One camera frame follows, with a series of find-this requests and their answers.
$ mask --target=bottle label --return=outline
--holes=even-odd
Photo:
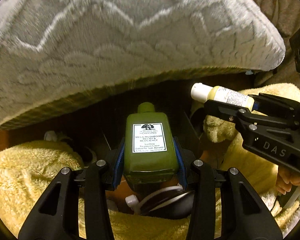
[[[142,123],[133,125],[132,152],[167,151],[162,123]]]
[[[249,96],[224,87],[219,87],[214,96],[216,101],[242,107],[247,107],[248,99]]]

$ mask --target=black headphones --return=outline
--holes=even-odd
[[[160,203],[155,201],[156,197],[160,197]],[[194,194],[192,192],[184,192],[181,188],[171,188],[168,191],[160,191],[159,193],[152,195],[151,198],[146,199],[144,203],[140,205],[140,214],[149,216],[164,217],[164,214],[170,214],[170,219],[178,219],[188,215],[190,210],[189,206],[192,206]],[[13,234],[7,229],[2,220],[0,219],[0,240],[16,240]],[[293,230],[285,237],[285,240],[300,240],[300,221],[293,228]]]

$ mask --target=plastic bottle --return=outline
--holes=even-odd
[[[149,194],[169,181],[178,171],[178,161],[166,114],[156,113],[154,105],[142,103],[137,114],[127,118],[124,176],[129,187]]]
[[[237,91],[215,86],[210,87],[202,83],[192,86],[191,97],[199,102],[205,103],[207,100],[215,100],[236,106],[242,106],[252,111],[254,99]]]

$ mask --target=metal screw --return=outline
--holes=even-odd
[[[61,170],[61,173],[64,175],[68,174],[69,172],[70,172],[70,169],[68,167],[65,167]]]
[[[102,167],[106,165],[106,161],[105,160],[98,160],[97,161],[97,166]]]
[[[238,171],[237,168],[231,168],[230,173],[233,174],[233,175],[237,175],[239,173],[239,171]]]
[[[257,129],[257,126],[255,124],[250,124],[249,129],[255,131]]]
[[[200,167],[200,166],[203,165],[203,161],[202,161],[202,160],[195,160],[195,161],[193,162],[193,164],[194,164],[195,166]]]

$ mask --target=tree logo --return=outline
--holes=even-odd
[[[154,126],[152,124],[144,124],[141,126],[141,128],[144,128],[145,130],[151,130],[154,128]]]

